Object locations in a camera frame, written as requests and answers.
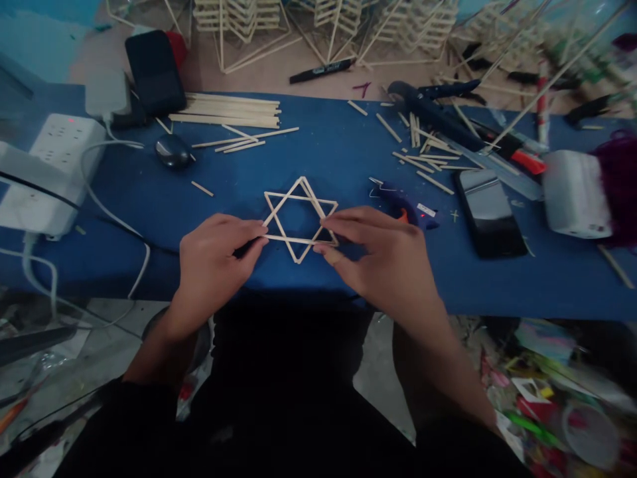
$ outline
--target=purple yarn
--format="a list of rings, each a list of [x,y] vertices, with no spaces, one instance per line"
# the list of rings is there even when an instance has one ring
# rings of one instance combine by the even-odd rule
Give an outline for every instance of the purple yarn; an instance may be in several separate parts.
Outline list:
[[[637,136],[620,129],[611,140],[598,146],[597,156],[602,170],[602,183],[610,215],[613,235],[601,242],[611,247],[637,246]]]
[[[637,48],[637,34],[624,33],[612,41],[613,45],[621,51],[630,53]]]

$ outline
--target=computer mouse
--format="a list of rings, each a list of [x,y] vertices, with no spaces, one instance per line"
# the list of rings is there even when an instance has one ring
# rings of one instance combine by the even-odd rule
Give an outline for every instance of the computer mouse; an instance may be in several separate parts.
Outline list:
[[[190,148],[178,135],[164,134],[155,144],[155,153],[165,167],[174,171],[192,163]]]

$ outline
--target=black marker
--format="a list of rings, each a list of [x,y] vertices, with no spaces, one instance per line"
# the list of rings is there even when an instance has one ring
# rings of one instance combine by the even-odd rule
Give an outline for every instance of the black marker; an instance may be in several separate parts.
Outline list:
[[[330,73],[347,70],[352,65],[352,63],[353,59],[350,58],[349,60],[342,60],[340,62],[330,63],[327,66],[321,66],[320,68],[315,68],[314,70],[304,71],[303,73],[290,76],[290,84],[314,80],[319,76],[325,76]]]

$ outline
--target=table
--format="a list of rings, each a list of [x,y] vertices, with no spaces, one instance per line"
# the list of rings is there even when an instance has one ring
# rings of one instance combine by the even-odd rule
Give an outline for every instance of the table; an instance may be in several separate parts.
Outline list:
[[[400,165],[392,151],[409,148],[409,134],[391,108],[376,102],[358,102],[369,112],[363,116],[342,100],[293,96],[247,94],[254,98],[281,101],[281,128],[299,126],[295,133],[267,139],[264,146],[233,154],[215,153],[213,148],[196,149],[197,162],[175,173],[155,158],[153,146],[164,134],[152,121],[143,129],[121,131],[122,139],[141,141],[149,147],[138,151],[110,147],[104,153],[92,185],[102,202],[144,237],[167,248],[178,248],[181,237],[216,212],[241,218],[264,219],[269,209],[264,191],[285,193],[295,179],[308,178],[317,197],[339,202],[339,208],[368,204],[381,210],[380,199],[370,198],[373,185],[368,177],[399,184],[420,202],[439,211],[442,226],[426,234],[427,248],[441,297],[451,314],[573,319],[630,320],[637,315],[637,292],[626,289],[592,242],[548,230],[543,205],[530,202],[505,186],[522,233],[535,257],[486,261],[474,252],[457,195],[449,196],[426,183],[411,165]],[[35,111],[15,145],[28,150],[47,115],[58,112],[86,116],[84,87],[48,85],[35,98]],[[465,113],[493,124],[488,111],[465,108]],[[375,117],[380,112],[403,138],[398,144]],[[516,113],[506,112],[508,119]],[[590,151],[622,127],[620,120],[596,119],[602,131],[575,131],[563,118],[551,120],[553,149]],[[240,128],[246,133],[256,129]],[[533,135],[533,115],[518,129]],[[176,123],[175,133],[188,144],[232,137],[213,125]],[[471,165],[466,159],[459,164]],[[452,186],[449,172],[436,179]],[[210,198],[190,184],[196,181],[211,190]],[[309,203],[289,202],[281,211],[288,235],[311,237],[318,221]],[[453,222],[451,212],[460,218]],[[87,199],[76,224],[86,231],[72,230],[61,241],[42,240],[36,255],[53,261],[60,273],[59,293],[64,296],[125,297],[144,257],[143,245],[114,227],[94,220],[85,211],[98,212]],[[274,222],[270,232],[277,234]],[[22,249],[22,233],[2,229],[0,246]],[[355,246],[344,249],[349,253]],[[637,278],[637,258],[627,251],[614,255],[628,275]],[[36,274],[49,282],[48,271],[35,265]],[[178,286],[178,260],[153,252],[139,286],[140,299],[170,300]],[[0,255],[0,283],[31,290],[23,277],[20,260]],[[292,262],[282,242],[271,242],[264,250],[254,274],[246,284],[262,290],[351,291],[334,270],[317,254],[310,253],[303,264]]]

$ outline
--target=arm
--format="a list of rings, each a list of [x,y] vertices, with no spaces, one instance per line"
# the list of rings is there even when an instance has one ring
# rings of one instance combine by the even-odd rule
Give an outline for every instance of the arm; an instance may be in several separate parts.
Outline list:
[[[337,212],[323,226],[368,251],[352,262],[330,246],[314,248],[345,283],[395,321],[397,374],[415,425],[433,389],[453,412],[496,431],[493,407],[438,296],[423,232],[370,207]]]
[[[179,475],[173,426],[196,332],[250,277],[267,239],[257,239],[240,259],[233,253],[267,232],[261,224],[215,214],[183,238],[171,306],[137,351],[123,383],[88,420],[56,477]]]
[[[178,392],[196,344],[196,332],[248,280],[266,238],[238,259],[236,249],[264,235],[262,221],[215,214],[180,244],[179,288],[124,374],[124,382],[168,384]]]

